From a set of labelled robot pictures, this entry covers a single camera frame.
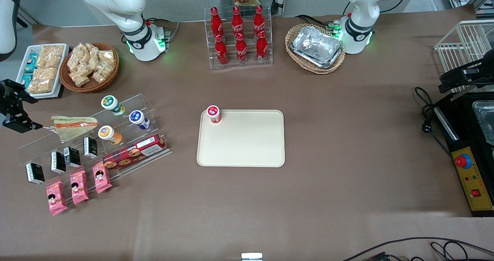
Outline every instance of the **control panel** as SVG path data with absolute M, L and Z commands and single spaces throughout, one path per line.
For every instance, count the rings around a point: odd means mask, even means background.
M 452 152 L 453 160 L 462 182 L 466 198 L 471 210 L 493 210 L 491 199 L 487 193 L 482 177 L 473 159 L 470 147 Z

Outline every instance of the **pink snack package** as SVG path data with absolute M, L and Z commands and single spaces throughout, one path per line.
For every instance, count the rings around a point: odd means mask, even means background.
M 72 200 L 74 204 L 89 199 L 85 171 L 79 171 L 70 175 L 70 187 L 72 189 Z
M 67 210 L 67 202 L 63 194 L 62 182 L 58 181 L 55 184 L 46 188 L 48 196 L 48 206 L 50 207 L 51 215 L 58 215 L 60 212 Z
M 93 176 L 97 193 L 101 193 L 111 188 L 110 177 L 102 161 L 93 166 Z

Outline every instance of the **brown tablecloth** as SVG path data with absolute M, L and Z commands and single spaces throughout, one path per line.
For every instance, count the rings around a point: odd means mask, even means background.
M 272 67 L 236 71 L 210 70 L 202 22 L 183 24 L 170 52 L 149 63 L 130 54 L 116 27 L 35 27 L 35 43 L 108 43 L 121 69 L 102 93 L 66 90 L 60 100 L 24 104 L 34 121 L 91 115 L 104 94 L 142 93 L 173 152 L 51 217 L 44 189 L 27 182 L 16 152 L 46 131 L 0 129 L 0 259 L 216 261 L 263 252 L 266 261 L 339 260 L 409 236 L 492 247 L 494 219 L 470 217 L 452 162 L 420 130 L 412 95 L 419 85 L 441 97 L 433 45 L 468 19 L 470 7 L 382 15 L 365 51 L 326 76 L 285 52 L 298 19 L 273 19 Z M 199 166 L 199 120 L 210 104 L 282 111 L 284 166 Z M 425 241 L 378 251 L 433 256 Z

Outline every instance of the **white tray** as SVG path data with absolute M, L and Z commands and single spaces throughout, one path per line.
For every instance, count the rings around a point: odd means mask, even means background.
M 284 164 L 284 118 L 278 110 L 221 110 L 213 124 L 201 115 L 197 163 L 201 166 L 279 168 Z
M 17 79 L 15 80 L 17 83 L 21 83 L 22 76 L 24 75 L 24 69 L 26 68 L 26 64 L 28 62 L 28 57 L 32 53 L 39 53 L 41 51 L 41 47 L 44 45 L 62 45 L 64 46 L 62 57 L 60 58 L 60 63 L 58 64 L 57 75 L 55 78 L 55 82 L 53 83 L 53 87 L 51 88 L 51 92 L 48 93 L 40 93 L 40 94 L 30 94 L 31 97 L 36 99 L 44 99 L 44 98 L 52 98 L 57 97 L 60 92 L 60 86 L 62 83 L 60 82 L 60 66 L 62 66 L 62 62 L 69 54 L 69 45 L 63 43 L 56 44 L 43 44 L 43 45 L 32 45 L 26 49 L 26 54 L 24 55 L 24 59 L 22 60 L 21 67 L 19 68 L 19 73 L 17 74 Z

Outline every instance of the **red bottle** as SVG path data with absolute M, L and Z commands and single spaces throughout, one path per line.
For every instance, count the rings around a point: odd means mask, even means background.
M 240 8 L 238 6 L 233 7 L 232 29 L 235 40 L 238 40 L 238 33 L 244 34 L 244 21 L 240 16 Z
M 228 55 L 226 54 L 226 46 L 225 43 L 223 43 L 221 35 L 216 35 L 216 45 L 215 49 L 217 51 L 217 57 L 219 60 L 219 66 L 225 67 L 228 65 Z
M 224 40 L 223 38 L 223 22 L 221 21 L 221 18 L 218 15 L 218 9 L 216 7 L 211 7 L 211 29 L 213 30 L 213 35 L 216 36 L 219 35 L 221 36 L 221 40 Z
M 264 16 L 262 15 L 262 6 L 258 5 L 255 8 L 254 16 L 254 41 L 257 41 L 259 32 L 264 31 Z
M 265 63 L 268 60 L 268 41 L 266 41 L 266 32 L 259 32 L 259 39 L 257 40 L 257 62 L 260 64 Z
M 244 41 L 244 33 L 239 32 L 237 34 L 237 38 L 237 59 L 239 61 L 239 65 L 244 66 L 245 64 L 247 64 L 247 44 L 245 44 Z

